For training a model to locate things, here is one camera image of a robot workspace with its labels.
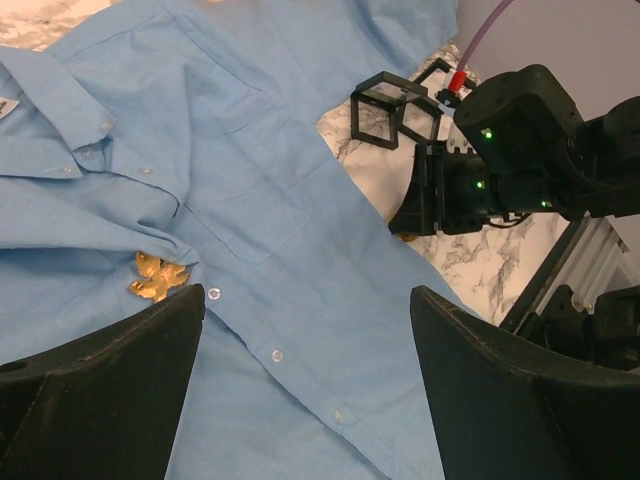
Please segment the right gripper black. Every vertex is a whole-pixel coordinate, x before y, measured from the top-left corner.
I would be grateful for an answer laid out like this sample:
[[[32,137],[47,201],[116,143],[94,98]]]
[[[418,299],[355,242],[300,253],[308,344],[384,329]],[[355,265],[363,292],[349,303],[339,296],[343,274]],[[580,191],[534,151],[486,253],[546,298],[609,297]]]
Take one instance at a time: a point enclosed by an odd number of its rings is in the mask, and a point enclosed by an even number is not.
[[[500,216],[494,187],[494,176],[473,151],[416,144],[409,186],[389,229],[398,236],[478,232]]]

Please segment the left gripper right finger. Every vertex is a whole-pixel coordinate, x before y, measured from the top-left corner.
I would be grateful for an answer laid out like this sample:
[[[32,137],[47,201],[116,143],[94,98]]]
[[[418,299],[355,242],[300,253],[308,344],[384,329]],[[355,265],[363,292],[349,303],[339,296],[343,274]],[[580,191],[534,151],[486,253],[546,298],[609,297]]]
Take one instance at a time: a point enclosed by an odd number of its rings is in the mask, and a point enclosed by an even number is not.
[[[638,375],[552,352],[426,286],[410,316],[446,478],[638,478]]]

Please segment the red orange leaf brooch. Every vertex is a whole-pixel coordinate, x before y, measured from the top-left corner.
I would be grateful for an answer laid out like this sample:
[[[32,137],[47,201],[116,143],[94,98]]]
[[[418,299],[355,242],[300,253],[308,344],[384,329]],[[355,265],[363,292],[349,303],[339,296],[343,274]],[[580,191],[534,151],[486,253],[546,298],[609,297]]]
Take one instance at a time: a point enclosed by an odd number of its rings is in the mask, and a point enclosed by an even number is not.
[[[140,278],[131,283],[129,291],[154,303],[164,300],[171,289],[185,285],[190,277],[186,266],[141,251],[135,255],[135,263]]]

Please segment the black brooch box yellow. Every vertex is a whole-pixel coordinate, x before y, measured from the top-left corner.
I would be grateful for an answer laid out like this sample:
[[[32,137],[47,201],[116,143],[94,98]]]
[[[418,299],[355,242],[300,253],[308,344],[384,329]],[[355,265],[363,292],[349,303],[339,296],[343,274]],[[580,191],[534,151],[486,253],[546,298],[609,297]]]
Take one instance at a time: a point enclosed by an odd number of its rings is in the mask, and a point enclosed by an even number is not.
[[[451,113],[441,108],[438,95],[445,90],[455,67],[442,58],[434,58],[413,82],[427,89],[427,96],[403,105],[399,110],[398,131],[415,142],[445,140],[452,125]]]

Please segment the yellow round brooch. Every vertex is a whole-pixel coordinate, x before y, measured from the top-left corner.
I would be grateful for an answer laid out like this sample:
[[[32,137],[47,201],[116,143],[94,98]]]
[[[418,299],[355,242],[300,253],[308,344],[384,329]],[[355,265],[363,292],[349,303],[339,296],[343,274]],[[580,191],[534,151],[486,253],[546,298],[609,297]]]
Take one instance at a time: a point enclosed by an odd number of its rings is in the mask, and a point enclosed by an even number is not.
[[[416,236],[416,235],[410,235],[410,234],[401,234],[401,235],[399,236],[399,238],[400,238],[403,242],[405,242],[405,243],[409,243],[409,242],[415,241],[415,240],[417,239],[417,236]]]

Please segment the light blue button shirt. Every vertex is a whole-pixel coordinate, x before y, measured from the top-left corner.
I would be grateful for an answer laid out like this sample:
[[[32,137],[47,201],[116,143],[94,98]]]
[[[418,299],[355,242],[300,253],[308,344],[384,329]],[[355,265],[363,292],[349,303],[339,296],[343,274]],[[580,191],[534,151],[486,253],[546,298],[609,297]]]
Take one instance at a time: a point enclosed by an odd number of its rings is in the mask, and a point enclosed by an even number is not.
[[[142,310],[206,317],[172,479],[440,479],[409,301],[454,292],[316,124],[457,31],[453,1],[124,1],[1,51],[1,358]]]

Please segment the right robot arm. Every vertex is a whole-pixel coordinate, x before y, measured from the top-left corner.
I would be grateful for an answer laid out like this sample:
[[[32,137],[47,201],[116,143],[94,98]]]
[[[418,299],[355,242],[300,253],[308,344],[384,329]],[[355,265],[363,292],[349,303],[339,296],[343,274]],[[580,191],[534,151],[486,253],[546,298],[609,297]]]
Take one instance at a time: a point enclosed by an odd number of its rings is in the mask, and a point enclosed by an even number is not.
[[[585,121],[539,64],[494,76],[462,99],[445,140],[415,146],[398,236],[460,235],[533,213],[568,221],[639,212],[639,100]]]

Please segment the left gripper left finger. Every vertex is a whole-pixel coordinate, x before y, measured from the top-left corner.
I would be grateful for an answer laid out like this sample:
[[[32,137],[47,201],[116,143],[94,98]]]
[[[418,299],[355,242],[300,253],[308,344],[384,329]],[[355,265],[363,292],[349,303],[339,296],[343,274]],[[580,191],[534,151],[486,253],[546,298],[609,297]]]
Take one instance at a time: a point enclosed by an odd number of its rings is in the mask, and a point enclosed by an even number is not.
[[[204,289],[191,285],[2,365],[2,478],[164,478],[204,313]]]

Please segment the black brooch box red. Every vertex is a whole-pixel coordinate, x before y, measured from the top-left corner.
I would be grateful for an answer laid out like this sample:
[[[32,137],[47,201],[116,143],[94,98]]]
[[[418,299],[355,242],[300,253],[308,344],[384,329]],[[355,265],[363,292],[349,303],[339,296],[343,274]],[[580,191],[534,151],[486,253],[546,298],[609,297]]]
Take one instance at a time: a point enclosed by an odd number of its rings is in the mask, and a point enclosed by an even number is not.
[[[381,71],[355,87],[350,96],[351,138],[387,150],[399,146],[400,110],[416,100],[426,99],[428,89],[414,81],[387,71]],[[383,138],[360,129],[360,105],[364,104],[386,114],[389,137]]]

